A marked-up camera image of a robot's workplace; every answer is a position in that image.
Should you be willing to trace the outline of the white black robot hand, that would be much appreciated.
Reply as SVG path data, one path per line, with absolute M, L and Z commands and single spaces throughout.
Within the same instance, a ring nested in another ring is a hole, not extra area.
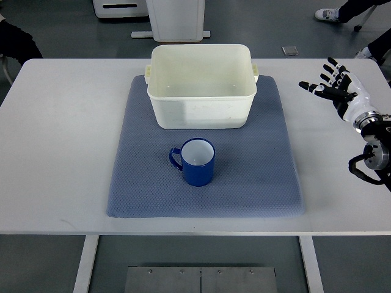
M 353 123 L 359 118 L 378 113 L 371 104 L 370 94 L 354 73 L 331 57 L 323 69 L 325 72 L 320 74 L 321 83 L 301 81 L 299 86 L 317 97 L 332 101 L 344 121 Z

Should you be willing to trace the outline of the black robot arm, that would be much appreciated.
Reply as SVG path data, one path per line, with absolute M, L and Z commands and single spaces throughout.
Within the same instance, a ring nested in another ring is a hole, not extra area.
M 348 162 L 349 171 L 359 179 L 373 185 L 385 185 L 390 188 L 390 119 L 376 111 L 359 115 L 353 123 L 366 141 L 363 153 Z M 363 161 L 373 170 L 378 179 L 374 179 L 359 170 L 356 164 Z

